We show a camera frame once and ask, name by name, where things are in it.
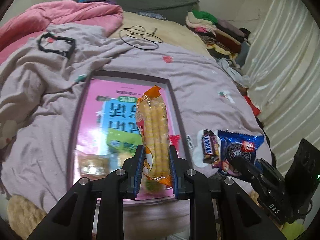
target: green label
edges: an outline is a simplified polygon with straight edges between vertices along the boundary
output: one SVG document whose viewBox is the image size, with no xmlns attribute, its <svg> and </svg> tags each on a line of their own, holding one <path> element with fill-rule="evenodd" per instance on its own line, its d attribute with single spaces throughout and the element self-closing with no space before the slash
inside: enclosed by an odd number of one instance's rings
<svg viewBox="0 0 320 240">
<path fill-rule="evenodd" d="M 121 97 L 118 97 L 118 100 L 120 102 L 126 102 L 126 103 L 137 103 L 137 99 L 134 98 L 134 97 L 124 97 L 124 96 L 121 96 Z"/>
</svg>

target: gray blanket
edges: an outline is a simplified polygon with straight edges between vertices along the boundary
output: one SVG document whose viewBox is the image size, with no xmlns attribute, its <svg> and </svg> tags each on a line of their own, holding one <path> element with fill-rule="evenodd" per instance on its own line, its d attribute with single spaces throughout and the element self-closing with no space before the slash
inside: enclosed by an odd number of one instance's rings
<svg viewBox="0 0 320 240">
<path fill-rule="evenodd" d="M 37 39 L 14 52 L 0 67 L 0 123 L 15 120 L 20 129 L 3 154 L 1 180 L 10 194 L 23 195 L 49 211 L 66 192 L 69 131 L 83 84 L 79 75 L 94 69 L 142 73 L 170 79 L 186 134 L 196 144 L 204 128 L 263 134 L 232 80 L 212 58 L 169 44 L 143 51 L 120 39 L 105 38 L 98 26 L 64 24 L 48 30 L 76 39 L 70 60 L 38 50 Z M 147 41 L 127 41 L 144 48 Z M 65 49 L 56 41 L 48 48 Z M 163 56 L 171 56 L 166 63 Z M 271 162 L 266 142 L 257 157 Z M 195 167 L 210 176 L 210 166 Z"/>
</svg>

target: metal screw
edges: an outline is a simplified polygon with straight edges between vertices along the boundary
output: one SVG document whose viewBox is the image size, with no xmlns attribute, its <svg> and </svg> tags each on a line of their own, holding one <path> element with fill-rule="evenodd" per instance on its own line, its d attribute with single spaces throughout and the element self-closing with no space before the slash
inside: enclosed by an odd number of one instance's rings
<svg viewBox="0 0 320 240">
<path fill-rule="evenodd" d="M 224 183 L 227 185 L 232 185 L 235 181 L 231 178 L 225 178 Z"/>
<path fill-rule="evenodd" d="M 193 169 L 190 169 L 190 170 L 187 170 L 187 174 L 188 174 L 189 176 L 194 176 L 194 175 L 197 174 L 197 172 L 196 172 L 195 170 L 193 170 Z"/>
<path fill-rule="evenodd" d="M 87 179 L 87 178 L 81 178 L 80 180 L 79 180 L 79 183 L 81 184 L 81 185 L 85 185 L 85 184 L 87 184 L 89 182 L 89 180 Z"/>
<path fill-rule="evenodd" d="M 125 170 L 124 169 L 119 169 L 116 171 L 116 174 L 119 175 L 119 176 L 122 176 L 125 174 Z"/>
</svg>

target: pink blanket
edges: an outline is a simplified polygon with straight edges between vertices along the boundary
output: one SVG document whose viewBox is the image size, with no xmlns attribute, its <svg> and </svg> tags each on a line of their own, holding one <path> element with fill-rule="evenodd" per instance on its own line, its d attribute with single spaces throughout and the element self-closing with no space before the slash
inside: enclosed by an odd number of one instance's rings
<svg viewBox="0 0 320 240">
<path fill-rule="evenodd" d="M 64 0 L 36 4 L 0 28 L 0 64 L 28 38 L 39 36 L 49 24 L 98 25 L 106 30 L 108 37 L 120 27 L 122 19 L 123 10 L 119 5 L 103 2 Z"/>
</svg>

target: curtain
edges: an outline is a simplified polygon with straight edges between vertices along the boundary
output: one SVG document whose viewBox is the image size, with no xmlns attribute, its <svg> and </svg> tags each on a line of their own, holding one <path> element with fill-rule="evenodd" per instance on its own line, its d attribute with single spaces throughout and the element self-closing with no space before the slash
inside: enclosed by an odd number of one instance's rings
<svg viewBox="0 0 320 240">
<path fill-rule="evenodd" d="M 260 109 L 278 170 L 285 175 L 299 142 L 320 149 L 319 28 L 301 0 L 273 0 L 250 34 L 244 73 Z"/>
</svg>

